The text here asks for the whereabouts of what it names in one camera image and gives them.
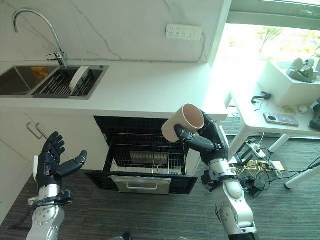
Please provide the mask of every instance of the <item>white countertop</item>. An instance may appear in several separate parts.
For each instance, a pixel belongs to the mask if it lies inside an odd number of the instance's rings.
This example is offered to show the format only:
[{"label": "white countertop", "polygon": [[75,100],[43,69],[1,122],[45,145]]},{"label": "white countertop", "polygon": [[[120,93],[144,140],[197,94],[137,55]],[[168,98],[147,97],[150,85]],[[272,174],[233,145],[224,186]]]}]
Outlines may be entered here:
[{"label": "white countertop", "polygon": [[[170,118],[192,103],[217,121],[228,113],[217,97],[208,64],[69,61],[71,65],[110,66],[89,100],[0,98],[0,112]],[[18,65],[51,65],[47,61],[1,62],[0,72]]]}]

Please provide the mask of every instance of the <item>white box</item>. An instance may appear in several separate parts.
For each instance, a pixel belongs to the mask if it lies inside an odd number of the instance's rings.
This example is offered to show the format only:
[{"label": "white box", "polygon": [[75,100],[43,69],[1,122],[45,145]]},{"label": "white box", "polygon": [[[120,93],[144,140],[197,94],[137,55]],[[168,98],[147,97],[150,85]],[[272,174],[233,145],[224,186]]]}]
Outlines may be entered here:
[{"label": "white box", "polygon": [[310,107],[320,98],[320,81],[306,83],[292,79],[286,74],[287,69],[280,69],[275,62],[268,62],[258,80],[261,88],[272,94],[278,106]]}]

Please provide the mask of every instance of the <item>cup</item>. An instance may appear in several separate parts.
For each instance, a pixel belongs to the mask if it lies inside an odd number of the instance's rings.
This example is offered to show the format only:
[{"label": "cup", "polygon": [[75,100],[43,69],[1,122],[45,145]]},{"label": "cup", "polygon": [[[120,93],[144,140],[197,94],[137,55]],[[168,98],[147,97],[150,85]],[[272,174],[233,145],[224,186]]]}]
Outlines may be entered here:
[{"label": "cup", "polygon": [[205,125],[205,118],[202,112],[195,105],[184,104],[170,119],[162,125],[162,134],[169,142],[177,142],[179,138],[175,132],[174,126],[181,125],[196,134],[197,130],[203,128]]}]

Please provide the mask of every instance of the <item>stainless steel basin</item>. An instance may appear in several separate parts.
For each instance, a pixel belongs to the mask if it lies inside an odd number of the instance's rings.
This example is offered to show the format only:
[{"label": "stainless steel basin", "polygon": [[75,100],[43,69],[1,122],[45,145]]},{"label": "stainless steel basin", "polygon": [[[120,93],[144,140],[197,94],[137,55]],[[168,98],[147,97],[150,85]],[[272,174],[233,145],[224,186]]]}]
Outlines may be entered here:
[{"label": "stainless steel basin", "polygon": [[13,66],[0,75],[0,97],[89,99],[109,66],[89,66],[72,90],[70,82],[80,67]]},{"label": "stainless steel basin", "polygon": [[0,75],[0,95],[27,95],[55,69],[57,66],[13,66]]}]

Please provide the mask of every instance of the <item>marble backsplash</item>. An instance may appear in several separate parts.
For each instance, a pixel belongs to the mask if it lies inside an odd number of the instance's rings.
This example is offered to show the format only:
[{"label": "marble backsplash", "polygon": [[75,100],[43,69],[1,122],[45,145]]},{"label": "marble backsplash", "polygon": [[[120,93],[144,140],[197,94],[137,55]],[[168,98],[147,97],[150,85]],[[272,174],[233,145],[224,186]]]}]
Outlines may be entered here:
[{"label": "marble backsplash", "polygon": [[[53,24],[69,60],[206,62],[225,0],[1,0],[0,61],[45,60],[56,42],[32,8]],[[200,41],[166,38],[169,23],[203,27]]]}]

